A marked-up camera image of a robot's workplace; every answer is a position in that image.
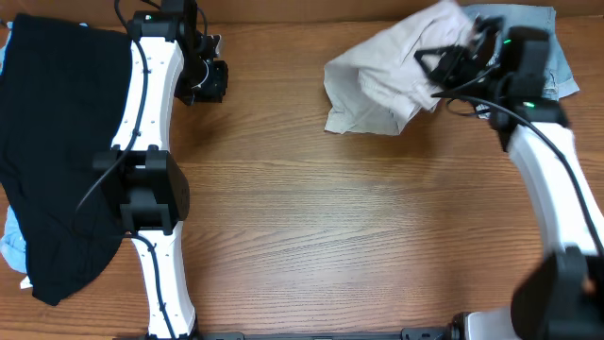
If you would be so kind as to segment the beige khaki shorts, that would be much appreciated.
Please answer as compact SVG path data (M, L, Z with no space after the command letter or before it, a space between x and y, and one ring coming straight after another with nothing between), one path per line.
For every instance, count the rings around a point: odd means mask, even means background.
M473 23L455 1L440 1L380 31L325 65L332 108L325 130L395 136L421 110L433 111L441 89L428 80L414 53L465 46Z

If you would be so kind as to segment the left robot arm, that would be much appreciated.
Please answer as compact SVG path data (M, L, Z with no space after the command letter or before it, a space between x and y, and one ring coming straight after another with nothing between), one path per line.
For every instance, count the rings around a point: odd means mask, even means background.
M162 0L125 24L131 39L126 107L108 151L93 158L100 189L123 238L137 250L148 300L147 339L201 336L185 277L182 231L190 186L170 152L175 100L222 102L228 67L221 36L197 22L195 0Z

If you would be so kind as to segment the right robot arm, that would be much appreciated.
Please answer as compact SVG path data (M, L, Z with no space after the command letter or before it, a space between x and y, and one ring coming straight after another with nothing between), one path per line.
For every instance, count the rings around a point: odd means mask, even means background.
M449 102L487 113L519 170L537 217L543 261L509 307L462 313L445 327L405 329L406 339L599 339L603 335L603 215L584 176L570 122L545 97L551 38L500 17L476 22L472 41L414 57Z

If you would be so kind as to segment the folded light blue jeans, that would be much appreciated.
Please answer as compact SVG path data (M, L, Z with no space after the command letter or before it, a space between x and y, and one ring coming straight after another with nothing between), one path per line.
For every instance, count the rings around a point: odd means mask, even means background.
M489 65L496 62L501 44L512 26L530 26L546 31L549 34L550 50L545 67L543 97L558 101L579 91L579 86L574 80L571 68L556 36L557 12L553 7L477 4L465 6L462 10L469 19L504 18L503 30L497 38L495 54L488 62Z

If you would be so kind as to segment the black garment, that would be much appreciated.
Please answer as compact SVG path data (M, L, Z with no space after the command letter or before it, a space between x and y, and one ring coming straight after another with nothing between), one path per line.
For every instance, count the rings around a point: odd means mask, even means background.
M119 32L19 14L1 75L1 183L25 238L33 296L57 305L120 244L93 157L120 125L131 75Z

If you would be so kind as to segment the light blue garment underneath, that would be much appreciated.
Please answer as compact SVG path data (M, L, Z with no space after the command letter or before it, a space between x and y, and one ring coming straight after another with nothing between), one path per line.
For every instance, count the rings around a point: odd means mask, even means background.
M11 269L22 274L27 272L26 241L11 207L8 207L4 234L1 237L1 254Z

